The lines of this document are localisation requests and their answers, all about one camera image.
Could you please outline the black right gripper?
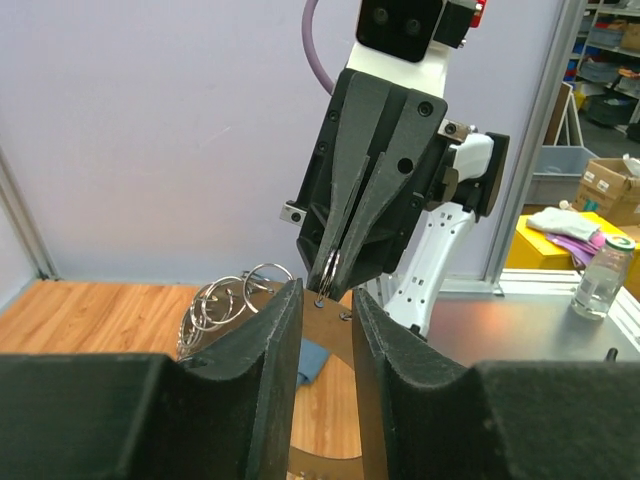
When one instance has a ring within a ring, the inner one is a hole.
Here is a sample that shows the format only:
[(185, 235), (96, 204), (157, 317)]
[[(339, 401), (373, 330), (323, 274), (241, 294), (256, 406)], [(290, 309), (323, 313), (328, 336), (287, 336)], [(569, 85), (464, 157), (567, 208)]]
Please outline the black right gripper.
[(397, 268), (429, 204), (456, 190), (453, 154), (470, 134), (437, 96), (353, 69), (339, 75), (287, 220), (307, 288), (340, 299)]

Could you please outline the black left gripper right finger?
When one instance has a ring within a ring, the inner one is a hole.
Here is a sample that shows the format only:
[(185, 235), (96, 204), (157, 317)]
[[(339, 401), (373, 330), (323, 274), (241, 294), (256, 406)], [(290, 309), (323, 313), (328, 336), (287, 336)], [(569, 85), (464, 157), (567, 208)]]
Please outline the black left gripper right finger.
[(465, 365), (353, 295), (368, 479), (635, 479), (639, 359), (611, 323), (564, 314), (544, 360)]

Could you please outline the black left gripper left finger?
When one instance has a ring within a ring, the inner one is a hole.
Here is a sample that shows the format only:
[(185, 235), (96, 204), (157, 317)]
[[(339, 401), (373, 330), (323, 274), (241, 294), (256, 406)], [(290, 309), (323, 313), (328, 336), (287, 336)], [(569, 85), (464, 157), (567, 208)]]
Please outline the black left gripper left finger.
[(282, 479), (304, 289), (183, 361), (164, 354), (5, 355), (5, 479)]

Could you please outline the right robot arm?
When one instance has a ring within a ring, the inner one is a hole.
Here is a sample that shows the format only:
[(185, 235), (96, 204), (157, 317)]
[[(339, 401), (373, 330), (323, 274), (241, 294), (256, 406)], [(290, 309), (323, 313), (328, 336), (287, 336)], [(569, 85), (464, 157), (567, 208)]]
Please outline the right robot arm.
[(422, 229), (385, 311), (429, 329), (446, 270), (490, 215), (510, 139), (446, 117), (442, 98), (352, 69), (335, 85), (299, 194), (282, 209), (297, 224), (307, 287), (337, 300), (394, 272)]

